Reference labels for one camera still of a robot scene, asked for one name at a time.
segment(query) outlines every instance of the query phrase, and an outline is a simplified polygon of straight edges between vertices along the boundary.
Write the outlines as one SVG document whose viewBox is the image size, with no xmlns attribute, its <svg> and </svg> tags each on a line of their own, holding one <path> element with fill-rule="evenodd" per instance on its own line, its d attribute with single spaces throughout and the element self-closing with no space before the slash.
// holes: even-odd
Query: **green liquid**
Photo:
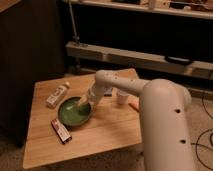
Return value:
<svg viewBox="0 0 213 171">
<path fill-rule="evenodd" d="M 89 103 L 78 106 L 80 97 L 72 97 L 61 104 L 59 120 L 67 126 L 78 126 L 90 117 L 91 106 Z"/>
</svg>

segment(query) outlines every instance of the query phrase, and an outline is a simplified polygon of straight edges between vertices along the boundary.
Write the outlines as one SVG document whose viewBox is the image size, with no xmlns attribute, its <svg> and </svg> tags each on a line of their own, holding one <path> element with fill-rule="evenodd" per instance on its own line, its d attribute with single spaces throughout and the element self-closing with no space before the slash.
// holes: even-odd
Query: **shelf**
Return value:
<svg viewBox="0 0 213 171">
<path fill-rule="evenodd" d="M 11 6 L 19 3 L 21 0 L 1 0 L 0 1 L 0 13 L 10 8 Z"/>
<path fill-rule="evenodd" d="M 95 46 L 90 44 L 76 45 L 69 42 L 66 45 L 67 54 L 72 57 L 94 61 L 127 65 L 129 67 L 151 69 L 194 78 L 207 79 L 213 68 L 212 63 L 194 61 L 187 66 L 165 61 L 164 56 L 134 52 L 123 49 Z"/>
<path fill-rule="evenodd" d="M 194 18 L 203 18 L 203 19 L 213 19 L 213 9 L 209 11 L 195 11 L 190 9 L 190 5 L 198 5 L 195 3 L 188 3 L 188 8 L 184 9 L 175 9 L 170 8 L 171 0 L 141 0 L 139 5 L 137 4 L 128 4 L 128 3 L 117 3 L 111 2 L 111 0 L 63 0 L 65 3 L 69 1 L 73 4 L 83 4 L 89 6 L 98 6 L 114 9 L 123 9 L 130 11 L 141 11 L 141 12 L 150 12 L 158 14 L 168 14 L 184 17 L 194 17 Z"/>
</svg>

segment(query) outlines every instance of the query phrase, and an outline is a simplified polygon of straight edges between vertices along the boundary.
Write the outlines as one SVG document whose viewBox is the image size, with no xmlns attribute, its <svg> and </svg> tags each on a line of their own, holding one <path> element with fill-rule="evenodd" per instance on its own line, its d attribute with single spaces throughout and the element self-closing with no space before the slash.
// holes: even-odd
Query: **wooden table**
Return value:
<svg viewBox="0 0 213 171">
<path fill-rule="evenodd" d="M 118 71 L 118 75 L 136 78 L 134 69 Z M 70 131 L 72 140 L 63 145 L 51 126 L 57 117 L 55 109 L 45 106 L 47 97 L 65 81 L 70 89 L 62 102 L 72 96 L 82 96 L 94 83 L 94 75 L 68 77 L 35 84 L 27 141 L 24 152 L 25 169 L 90 154 L 135 145 L 141 142 L 139 114 L 128 104 L 116 103 L 116 89 L 112 97 L 103 97 L 92 111 L 87 123 Z M 130 95 L 128 101 L 138 100 Z"/>
<path fill-rule="evenodd" d="M 17 4 L 21 0 L 0 0 L 0 13 Z"/>
</svg>

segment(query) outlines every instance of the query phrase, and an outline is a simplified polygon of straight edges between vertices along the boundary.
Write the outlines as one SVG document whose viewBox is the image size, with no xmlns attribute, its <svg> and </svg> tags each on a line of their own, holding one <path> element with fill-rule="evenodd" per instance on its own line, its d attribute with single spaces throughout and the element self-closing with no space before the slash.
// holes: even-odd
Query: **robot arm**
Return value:
<svg viewBox="0 0 213 171">
<path fill-rule="evenodd" d="M 148 82 L 100 70 L 87 98 L 98 103 L 110 87 L 139 97 L 146 171 L 196 170 L 184 114 L 191 102 L 186 88 L 164 79 Z"/>
</svg>

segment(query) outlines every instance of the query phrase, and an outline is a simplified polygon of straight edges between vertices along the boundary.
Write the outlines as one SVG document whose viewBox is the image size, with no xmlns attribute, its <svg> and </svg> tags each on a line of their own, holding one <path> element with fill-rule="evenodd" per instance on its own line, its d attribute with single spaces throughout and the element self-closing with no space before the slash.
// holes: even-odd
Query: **floor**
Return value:
<svg viewBox="0 0 213 171">
<path fill-rule="evenodd" d="M 205 107 L 213 115 L 213 101 L 205 100 Z M 211 119 L 199 98 L 192 99 L 192 105 L 189 107 L 186 118 L 189 124 L 191 142 L 195 143 L 199 135 L 213 128 L 213 119 Z M 213 146 L 211 146 L 209 137 L 213 131 L 204 134 L 199 144 L 208 146 L 198 147 L 200 159 L 208 167 L 213 168 Z M 17 148 L 7 138 L 0 135 L 0 171 L 22 171 L 22 160 L 24 147 Z M 194 158 L 198 171 L 208 171 L 197 159 Z M 131 146 L 124 149 L 113 150 L 101 154 L 87 156 L 64 161 L 49 166 L 29 169 L 28 171 L 144 171 L 144 157 L 142 144 Z"/>
</svg>

